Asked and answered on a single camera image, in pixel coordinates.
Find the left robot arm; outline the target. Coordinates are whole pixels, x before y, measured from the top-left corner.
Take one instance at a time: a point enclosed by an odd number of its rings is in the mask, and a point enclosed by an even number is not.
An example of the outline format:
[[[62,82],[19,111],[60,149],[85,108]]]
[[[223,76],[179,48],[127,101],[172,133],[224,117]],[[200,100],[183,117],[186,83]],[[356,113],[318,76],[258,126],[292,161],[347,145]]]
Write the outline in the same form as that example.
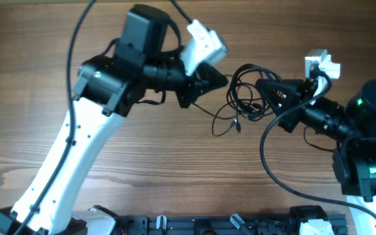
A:
[[[136,4],[121,36],[81,64],[76,83],[67,86],[69,110],[62,128],[29,188],[13,206],[0,209],[0,233],[118,232],[119,218],[111,211],[73,207],[95,159],[132,106],[145,103],[151,89],[174,92],[180,107],[187,108],[228,82],[215,68],[228,52],[216,31],[190,20],[191,40],[164,51],[167,29],[179,33],[166,12]]]

